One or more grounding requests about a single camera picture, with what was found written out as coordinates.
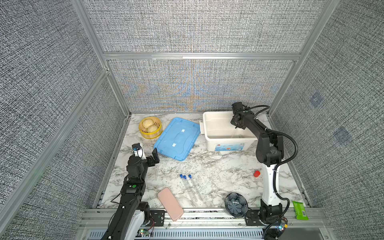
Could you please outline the front steamed bun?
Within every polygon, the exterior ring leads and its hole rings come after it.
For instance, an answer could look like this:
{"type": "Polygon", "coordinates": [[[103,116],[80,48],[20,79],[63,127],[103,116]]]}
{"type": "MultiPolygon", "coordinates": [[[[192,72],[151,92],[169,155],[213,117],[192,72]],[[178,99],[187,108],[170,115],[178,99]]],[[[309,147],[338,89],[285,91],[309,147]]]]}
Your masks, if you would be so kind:
{"type": "Polygon", "coordinates": [[[148,127],[148,133],[153,133],[153,132],[157,131],[158,128],[159,127],[157,125],[151,125],[148,127]]]}

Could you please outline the white plastic storage box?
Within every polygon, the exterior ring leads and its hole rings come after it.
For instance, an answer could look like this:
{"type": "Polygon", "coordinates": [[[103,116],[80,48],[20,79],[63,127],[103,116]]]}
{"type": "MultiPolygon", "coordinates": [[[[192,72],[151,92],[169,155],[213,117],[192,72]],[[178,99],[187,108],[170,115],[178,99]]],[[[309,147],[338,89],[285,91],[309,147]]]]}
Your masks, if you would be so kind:
{"type": "Polygon", "coordinates": [[[200,130],[205,136],[208,151],[245,151],[258,140],[249,129],[233,126],[232,118],[231,111],[203,113],[200,130]]]}

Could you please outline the red bottle cap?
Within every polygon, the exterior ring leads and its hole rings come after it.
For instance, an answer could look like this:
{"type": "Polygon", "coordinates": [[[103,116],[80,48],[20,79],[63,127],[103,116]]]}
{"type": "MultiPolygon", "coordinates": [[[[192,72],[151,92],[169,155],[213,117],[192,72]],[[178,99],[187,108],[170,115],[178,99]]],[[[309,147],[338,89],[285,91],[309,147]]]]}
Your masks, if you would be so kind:
{"type": "Polygon", "coordinates": [[[254,172],[254,177],[255,177],[255,178],[258,178],[260,175],[261,175],[261,172],[260,172],[260,171],[255,171],[255,172],[254,172]]]}

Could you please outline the green wipes packet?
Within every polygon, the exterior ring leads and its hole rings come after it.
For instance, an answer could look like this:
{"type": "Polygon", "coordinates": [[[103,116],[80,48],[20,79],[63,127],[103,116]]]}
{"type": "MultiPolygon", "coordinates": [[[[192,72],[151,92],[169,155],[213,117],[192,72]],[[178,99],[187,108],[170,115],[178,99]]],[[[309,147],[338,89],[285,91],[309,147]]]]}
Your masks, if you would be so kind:
{"type": "Polygon", "coordinates": [[[293,201],[293,205],[296,213],[296,219],[307,221],[309,217],[306,213],[304,203],[293,201]]]}

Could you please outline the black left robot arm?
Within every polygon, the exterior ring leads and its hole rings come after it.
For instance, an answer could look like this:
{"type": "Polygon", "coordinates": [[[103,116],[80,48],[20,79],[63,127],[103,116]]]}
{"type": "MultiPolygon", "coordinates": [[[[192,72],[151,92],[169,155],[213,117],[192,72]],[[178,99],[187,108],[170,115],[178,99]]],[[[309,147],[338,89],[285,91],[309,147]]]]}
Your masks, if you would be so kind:
{"type": "Polygon", "coordinates": [[[139,144],[133,146],[133,154],[127,164],[128,175],[124,178],[120,192],[120,202],[103,240],[133,240],[139,228],[148,223],[151,218],[149,203],[142,201],[146,189],[145,177],[148,168],[159,162],[157,149],[145,157],[139,144]]]}

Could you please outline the steamed bun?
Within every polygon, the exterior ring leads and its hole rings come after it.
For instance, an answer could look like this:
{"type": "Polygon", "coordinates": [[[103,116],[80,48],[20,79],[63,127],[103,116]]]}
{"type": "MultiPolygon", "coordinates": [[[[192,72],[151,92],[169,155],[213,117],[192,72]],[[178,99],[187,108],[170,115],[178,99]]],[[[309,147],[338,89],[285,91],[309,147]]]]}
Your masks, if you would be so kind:
{"type": "Polygon", "coordinates": [[[144,119],[142,125],[144,128],[148,129],[150,126],[154,125],[154,121],[152,119],[144,119]]]}
{"type": "Polygon", "coordinates": [[[157,131],[158,128],[159,127],[157,125],[151,125],[148,127],[148,133],[153,133],[153,132],[157,131]]]}

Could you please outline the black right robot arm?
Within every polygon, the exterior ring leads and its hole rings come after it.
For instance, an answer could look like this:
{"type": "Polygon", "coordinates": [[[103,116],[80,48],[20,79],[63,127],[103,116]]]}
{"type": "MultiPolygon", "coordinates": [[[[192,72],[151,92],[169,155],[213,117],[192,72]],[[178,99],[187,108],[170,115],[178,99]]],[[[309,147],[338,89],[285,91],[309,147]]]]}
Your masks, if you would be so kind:
{"type": "Polygon", "coordinates": [[[241,102],[232,104],[231,124],[250,130],[258,140],[256,158],[263,167],[263,195],[259,210],[260,221],[275,224],[283,215],[282,197],[279,194],[279,169],[284,157],[283,135],[273,132],[241,102]]]}

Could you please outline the yellow bamboo steamer basket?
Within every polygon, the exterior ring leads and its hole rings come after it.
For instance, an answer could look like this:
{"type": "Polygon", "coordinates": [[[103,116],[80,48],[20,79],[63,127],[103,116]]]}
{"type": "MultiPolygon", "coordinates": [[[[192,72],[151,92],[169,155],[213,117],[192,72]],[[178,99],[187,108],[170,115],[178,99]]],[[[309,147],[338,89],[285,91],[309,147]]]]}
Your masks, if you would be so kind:
{"type": "Polygon", "coordinates": [[[145,139],[156,139],[163,132],[162,122],[156,117],[144,118],[139,123],[139,131],[145,139]]]}

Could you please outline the back steamed bun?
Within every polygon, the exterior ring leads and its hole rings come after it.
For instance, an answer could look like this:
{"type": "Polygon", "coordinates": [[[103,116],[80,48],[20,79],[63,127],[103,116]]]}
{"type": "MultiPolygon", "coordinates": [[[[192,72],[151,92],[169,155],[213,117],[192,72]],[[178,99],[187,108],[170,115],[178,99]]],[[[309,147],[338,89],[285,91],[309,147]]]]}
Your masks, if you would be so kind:
{"type": "Polygon", "coordinates": [[[148,129],[150,126],[154,125],[154,121],[152,119],[144,119],[142,125],[144,128],[148,129]]]}

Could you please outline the black flower-shaped dish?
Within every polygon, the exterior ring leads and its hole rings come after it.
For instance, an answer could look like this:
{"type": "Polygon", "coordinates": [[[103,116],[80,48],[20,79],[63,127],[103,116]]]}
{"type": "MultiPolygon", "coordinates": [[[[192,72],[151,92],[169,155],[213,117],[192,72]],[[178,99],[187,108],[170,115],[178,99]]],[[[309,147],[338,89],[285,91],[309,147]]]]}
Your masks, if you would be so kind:
{"type": "Polygon", "coordinates": [[[225,198],[227,212],[235,218],[244,218],[248,212],[247,200],[238,193],[230,193],[225,198]]]}

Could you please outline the blue plastic box lid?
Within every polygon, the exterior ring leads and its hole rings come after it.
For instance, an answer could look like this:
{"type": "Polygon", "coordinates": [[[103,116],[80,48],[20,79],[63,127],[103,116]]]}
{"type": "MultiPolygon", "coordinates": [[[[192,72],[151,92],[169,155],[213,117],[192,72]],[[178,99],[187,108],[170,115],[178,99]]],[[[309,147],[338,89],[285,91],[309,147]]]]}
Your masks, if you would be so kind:
{"type": "Polygon", "coordinates": [[[200,134],[200,125],[182,118],[173,118],[154,148],[159,154],[181,162],[187,158],[200,134]]]}

